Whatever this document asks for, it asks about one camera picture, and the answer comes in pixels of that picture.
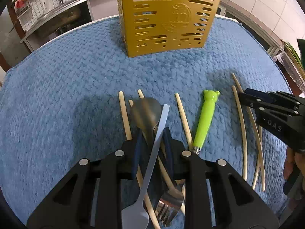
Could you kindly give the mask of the person's right hand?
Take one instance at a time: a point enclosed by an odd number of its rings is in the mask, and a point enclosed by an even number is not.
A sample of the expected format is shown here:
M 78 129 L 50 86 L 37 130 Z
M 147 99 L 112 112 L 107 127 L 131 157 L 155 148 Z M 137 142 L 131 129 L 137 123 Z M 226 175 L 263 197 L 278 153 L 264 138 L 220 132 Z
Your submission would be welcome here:
M 292 148 L 287 147 L 286 148 L 286 159 L 284 162 L 284 170 L 283 170 L 283 177 L 285 180 L 288 179 L 288 177 L 291 175 L 293 171 L 294 165 L 297 165 L 300 172 L 302 173 L 302 176 L 305 176 L 305 159 L 304 159 L 304 153 L 297 153 L 292 150 Z

